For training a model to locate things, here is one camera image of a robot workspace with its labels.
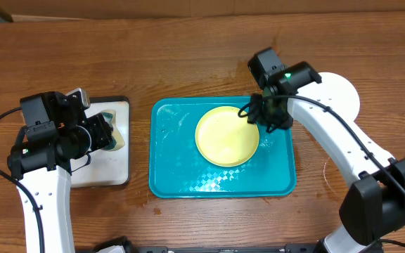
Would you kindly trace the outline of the green yellow sponge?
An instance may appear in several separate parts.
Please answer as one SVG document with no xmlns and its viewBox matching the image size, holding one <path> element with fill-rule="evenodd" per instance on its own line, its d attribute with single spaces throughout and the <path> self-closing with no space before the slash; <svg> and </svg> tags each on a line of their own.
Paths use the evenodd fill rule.
<svg viewBox="0 0 405 253">
<path fill-rule="evenodd" d="M 112 140 L 103 149 L 112 152 L 123 148 L 125 146 L 125 142 L 116 125 L 116 111 L 102 110 L 101 114 L 104 117 L 104 120 L 108 123 L 109 127 L 111 128 L 111 137 L 112 137 Z"/>
</svg>

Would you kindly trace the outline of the yellow plate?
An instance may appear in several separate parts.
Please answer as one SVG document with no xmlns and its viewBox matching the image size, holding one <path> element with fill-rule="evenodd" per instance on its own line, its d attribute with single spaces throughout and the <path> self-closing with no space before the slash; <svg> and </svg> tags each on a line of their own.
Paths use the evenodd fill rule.
<svg viewBox="0 0 405 253">
<path fill-rule="evenodd" d="M 246 113 L 233 106 L 206 112 L 197 123 L 195 143 L 200 154 L 220 167 L 247 162 L 259 146 L 258 126 L 248 123 Z"/>
</svg>

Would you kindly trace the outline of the white plate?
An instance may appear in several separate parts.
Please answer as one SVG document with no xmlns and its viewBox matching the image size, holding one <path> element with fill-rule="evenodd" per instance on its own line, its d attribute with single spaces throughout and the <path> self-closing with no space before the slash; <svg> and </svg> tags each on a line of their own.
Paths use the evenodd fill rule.
<svg viewBox="0 0 405 253">
<path fill-rule="evenodd" d="M 354 121 L 359 114 L 360 99 L 353 84 L 332 72 L 320 72 L 321 83 L 312 82 L 299 88 L 298 96 L 317 100 L 332 107 L 343 119 Z"/>
</svg>

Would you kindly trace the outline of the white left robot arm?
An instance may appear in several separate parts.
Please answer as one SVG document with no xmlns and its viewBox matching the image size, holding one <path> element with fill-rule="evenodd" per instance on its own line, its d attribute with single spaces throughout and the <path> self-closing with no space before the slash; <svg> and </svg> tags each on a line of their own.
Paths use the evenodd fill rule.
<svg viewBox="0 0 405 253">
<path fill-rule="evenodd" d="M 71 216 L 70 191 L 72 188 L 115 186 L 129 179 L 129 149 L 124 141 L 128 136 L 129 119 L 117 112 L 102 110 L 87 119 L 100 119 L 109 126 L 112 141 L 99 150 L 88 150 L 83 157 L 58 161 L 53 166 L 21 165 L 20 183 L 32 195 L 42 221 L 46 252 L 75 252 Z"/>
</svg>

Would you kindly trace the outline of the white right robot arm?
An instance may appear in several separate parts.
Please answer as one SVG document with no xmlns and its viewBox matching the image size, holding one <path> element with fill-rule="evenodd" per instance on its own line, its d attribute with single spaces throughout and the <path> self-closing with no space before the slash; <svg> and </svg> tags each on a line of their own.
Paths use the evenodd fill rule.
<svg viewBox="0 0 405 253">
<path fill-rule="evenodd" d="M 245 106 L 249 122 L 267 131 L 299 122 L 337 165 L 349 190 L 340 227 L 310 245 L 311 252 L 380 252 L 386 235 L 405 226 L 405 158 L 396 159 L 357 125 L 360 100 L 344 77 L 309 63 L 279 59 L 247 64 L 260 87 Z"/>
</svg>

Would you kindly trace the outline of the black tray with soapy water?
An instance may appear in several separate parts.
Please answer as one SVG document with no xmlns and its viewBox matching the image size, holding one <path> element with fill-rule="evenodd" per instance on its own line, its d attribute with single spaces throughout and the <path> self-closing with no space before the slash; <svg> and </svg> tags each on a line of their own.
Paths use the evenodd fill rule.
<svg viewBox="0 0 405 253">
<path fill-rule="evenodd" d="M 120 132 L 124 146 L 115 151 L 97 150 L 89 156 L 71 160 L 73 188 L 118 186 L 129 180 L 129 134 L 130 105 L 125 96 L 90 98 L 91 107 L 85 111 L 87 117 L 103 110 L 115 111 L 115 126 Z"/>
</svg>

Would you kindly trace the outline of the teal plastic tray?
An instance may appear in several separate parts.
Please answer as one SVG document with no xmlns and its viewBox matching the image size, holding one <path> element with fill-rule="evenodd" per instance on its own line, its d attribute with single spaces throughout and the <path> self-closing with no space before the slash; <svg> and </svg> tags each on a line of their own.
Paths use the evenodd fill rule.
<svg viewBox="0 0 405 253">
<path fill-rule="evenodd" d="M 259 127 L 254 155 L 235 167 L 207 161 L 197 149 L 200 118 L 219 106 L 243 107 L 247 96 L 164 98 L 151 112 L 149 186 L 161 198 L 281 197 L 297 185 L 290 130 Z"/>
</svg>

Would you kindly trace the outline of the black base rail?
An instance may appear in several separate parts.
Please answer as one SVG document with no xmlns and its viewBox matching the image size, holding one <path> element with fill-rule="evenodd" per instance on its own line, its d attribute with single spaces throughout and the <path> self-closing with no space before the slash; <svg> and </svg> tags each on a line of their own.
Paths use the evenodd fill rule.
<svg viewBox="0 0 405 253">
<path fill-rule="evenodd" d="M 90 249 L 91 253 L 326 253 L 321 243 L 288 243 L 271 247 L 135 247 L 126 236 L 102 242 Z"/>
</svg>

